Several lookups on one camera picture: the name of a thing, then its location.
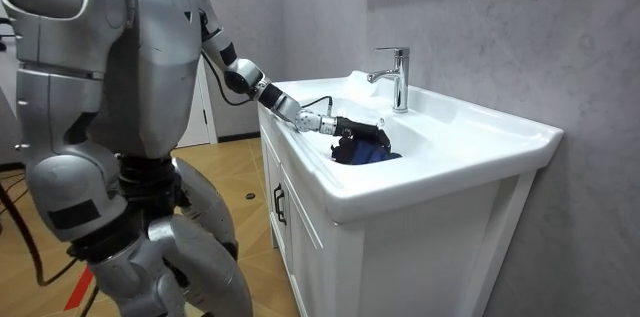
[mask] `wooden floor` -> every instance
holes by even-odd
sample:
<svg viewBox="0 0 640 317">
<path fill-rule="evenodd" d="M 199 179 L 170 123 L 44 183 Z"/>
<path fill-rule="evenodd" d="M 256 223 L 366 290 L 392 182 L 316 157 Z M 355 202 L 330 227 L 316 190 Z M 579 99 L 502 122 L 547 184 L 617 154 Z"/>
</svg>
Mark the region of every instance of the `wooden floor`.
<svg viewBox="0 0 640 317">
<path fill-rule="evenodd" d="M 298 316 L 280 254 L 278 250 L 271 248 L 260 140 L 183 148 L 175 151 L 174 155 L 186 160 L 209 178 L 227 202 L 240 242 L 238 263 L 249 283 L 255 316 Z M 4 189 L 23 178 L 22 175 L 11 177 L 17 173 L 19 171 L 0 174 Z M 10 196 L 15 200 L 25 191 L 25 183 L 18 182 L 11 188 Z M 245 195 L 248 193 L 255 193 L 257 197 L 247 200 Z M 59 243 L 46 229 L 38 218 L 28 193 L 16 206 L 40 248 L 45 278 L 50 277 L 68 263 L 68 246 Z M 35 282 L 31 258 L 8 213 L 0 214 L 0 222 L 4 228 L 0 234 L 0 316 L 79 315 L 93 288 L 93 282 L 80 307 L 67 311 L 64 309 L 84 271 L 84 264 L 76 264 L 54 284 L 40 288 Z M 188 306 L 187 315 L 200 317 L 201 313 Z M 113 302 L 100 294 L 89 316 L 119 315 Z"/>
</svg>

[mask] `textured wall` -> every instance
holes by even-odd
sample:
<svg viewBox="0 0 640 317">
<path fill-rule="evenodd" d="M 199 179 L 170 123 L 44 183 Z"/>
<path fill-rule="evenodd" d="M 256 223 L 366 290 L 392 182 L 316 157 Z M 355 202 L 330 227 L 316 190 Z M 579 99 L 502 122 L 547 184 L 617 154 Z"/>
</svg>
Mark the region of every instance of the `textured wall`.
<svg viewBox="0 0 640 317">
<path fill-rule="evenodd" d="M 212 3 L 226 33 L 234 41 L 238 54 L 256 62 L 272 80 L 282 80 L 284 74 L 282 0 L 212 0 Z M 217 85 L 210 84 L 209 91 L 218 136 L 258 131 L 258 112 L 255 103 L 231 107 L 220 97 Z M 226 87 L 225 94 L 232 101 L 246 99 L 246 96 L 235 95 Z"/>
<path fill-rule="evenodd" d="M 288 80 L 347 76 L 366 55 L 367 0 L 284 0 Z"/>
<path fill-rule="evenodd" d="M 301 19 L 285 24 L 289 79 L 389 67 L 371 48 L 406 45 L 413 85 L 566 131 L 486 316 L 639 316 L 640 0 L 284 3 Z M 309 41 L 318 26 L 339 33 Z"/>
</svg>

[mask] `faucet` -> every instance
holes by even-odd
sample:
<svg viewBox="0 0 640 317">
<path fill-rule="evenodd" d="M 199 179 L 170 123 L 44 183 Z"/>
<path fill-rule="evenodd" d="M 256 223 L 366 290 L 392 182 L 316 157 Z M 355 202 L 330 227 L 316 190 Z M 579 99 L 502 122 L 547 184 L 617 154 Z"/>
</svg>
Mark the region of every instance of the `faucet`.
<svg viewBox="0 0 640 317">
<path fill-rule="evenodd" d="M 406 113 L 409 110 L 407 106 L 409 97 L 409 53 L 411 49 L 408 47 L 388 47 L 376 48 L 376 51 L 393 50 L 395 55 L 395 67 L 388 71 L 379 71 L 369 73 L 367 81 L 376 83 L 381 78 L 393 78 L 395 87 L 393 91 L 393 112 Z"/>
</svg>

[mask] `black handle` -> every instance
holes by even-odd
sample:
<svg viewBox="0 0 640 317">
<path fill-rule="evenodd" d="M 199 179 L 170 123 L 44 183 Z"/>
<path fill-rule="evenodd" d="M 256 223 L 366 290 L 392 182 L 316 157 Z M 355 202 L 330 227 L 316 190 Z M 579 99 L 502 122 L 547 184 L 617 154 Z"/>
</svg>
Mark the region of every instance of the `black handle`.
<svg viewBox="0 0 640 317">
<path fill-rule="evenodd" d="M 278 221 L 287 225 L 287 219 L 284 217 L 284 209 L 280 209 L 280 200 L 284 198 L 284 191 L 282 190 L 282 184 L 278 184 L 278 187 L 273 190 L 273 203 L 275 205 L 276 214 L 278 215 Z"/>
</svg>

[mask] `black cable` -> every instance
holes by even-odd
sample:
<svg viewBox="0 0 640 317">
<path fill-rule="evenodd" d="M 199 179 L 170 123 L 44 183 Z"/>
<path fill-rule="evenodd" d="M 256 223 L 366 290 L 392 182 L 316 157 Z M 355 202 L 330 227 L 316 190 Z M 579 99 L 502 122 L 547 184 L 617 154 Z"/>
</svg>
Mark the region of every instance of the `black cable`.
<svg viewBox="0 0 640 317">
<path fill-rule="evenodd" d="M 15 187 L 15 185 L 17 185 L 18 183 L 24 181 L 25 177 L 20 178 L 19 180 L 13 182 L 9 187 L 7 187 L 7 193 L 9 193 L 9 191 Z"/>
<path fill-rule="evenodd" d="M 87 317 L 87 315 L 89 314 L 89 310 L 91 309 L 91 306 L 93 305 L 93 302 L 95 302 L 96 297 L 98 297 L 98 292 L 100 292 L 100 289 L 98 288 L 98 286 L 93 287 L 93 291 L 91 291 L 91 295 L 89 296 L 89 299 L 87 300 L 87 304 L 84 305 L 84 308 L 82 309 L 82 312 L 80 312 L 80 317 Z"/>
<path fill-rule="evenodd" d="M 22 192 L 22 194 L 20 196 L 18 196 L 18 198 L 16 198 L 15 200 L 13 200 L 13 202 L 11 202 L 11 203 L 13 203 L 15 205 L 16 203 L 18 203 L 18 201 L 20 201 L 20 199 L 22 197 L 26 196 L 27 193 L 29 193 L 29 189 L 27 189 L 26 191 Z M 0 211 L 0 216 L 2 216 L 2 214 L 5 213 L 6 211 L 7 211 L 7 207 L 3 208 L 2 211 Z"/>
<path fill-rule="evenodd" d="M 316 104 L 316 103 L 318 103 L 318 102 L 322 102 L 322 101 L 324 101 L 324 100 L 326 100 L 326 99 L 328 99 L 328 100 L 329 100 L 329 106 L 333 106 L 333 97 L 331 97 L 331 96 L 324 96 L 324 97 L 322 97 L 322 98 L 320 98 L 320 99 L 318 99 L 318 100 L 315 100 L 315 101 L 313 101 L 313 102 L 311 102 L 311 103 L 309 103 L 309 104 L 306 104 L 306 105 L 302 106 L 302 108 L 307 108 L 307 107 L 313 106 L 314 104 Z"/>
<path fill-rule="evenodd" d="M 0 181 L 5 181 L 5 180 L 8 180 L 8 179 L 12 179 L 13 177 L 18 177 L 18 176 L 22 176 L 22 175 L 24 175 L 24 172 L 20 172 L 20 173 L 14 174 L 13 176 L 2 177 L 2 178 L 0 178 Z"/>
<path fill-rule="evenodd" d="M 0 202 L 5 205 L 6 210 L 9 212 L 9 215 L 13 219 L 13 222 L 18 227 L 22 238 L 24 239 L 24 243 L 27 245 L 27 249 L 29 250 L 29 254 L 31 254 L 31 259 L 33 260 L 33 265 L 36 269 L 36 281 L 38 281 L 38 286 L 46 287 L 55 282 L 58 278 L 62 277 L 71 267 L 78 262 L 76 258 L 72 259 L 60 272 L 56 273 L 55 276 L 51 277 L 48 280 L 44 279 L 44 267 L 42 264 L 42 258 L 40 257 L 40 252 L 38 252 L 38 247 L 36 246 L 35 241 L 33 240 L 33 236 L 27 227 L 27 224 L 24 222 L 24 219 L 20 215 L 20 212 L 11 201 L 9 194 L 4 189 L 0 188 Z"/>
<path fill-rule="evenodd" d="M 231 102 L 229 101 L 229 99 L 227 99 L 227 96 L 225 96 L 224 94 L 224 90 L 222 89 L 222 82 L 220 82 L 220 76 L 218 76 L 218 73 L 216 72 L 216 69 L 213 67 L 213 63 L 211 63 L 211 61 L 209 60 L 209 57 L 207 57 L 207 55 L 205 55 L 204 53 L 202 53 L 202 57 L 204 58 L 205 62 L 207 62 L 207 64 L 209 65 L 209 69 L 211 69 L 211 72 L 213 72 L 213 75 L 216 77 L 216 81 L 218 82 L 218 88 L 220 89 L 220 94 L 222 95 L 222 99 L 231 106 L 237 107 L 237 106 L 242 106 L 243 104 L 247 104 L 249 102 L 251 102 L 250 99 L 243 101 L 243 102 Z"/>
</svg>

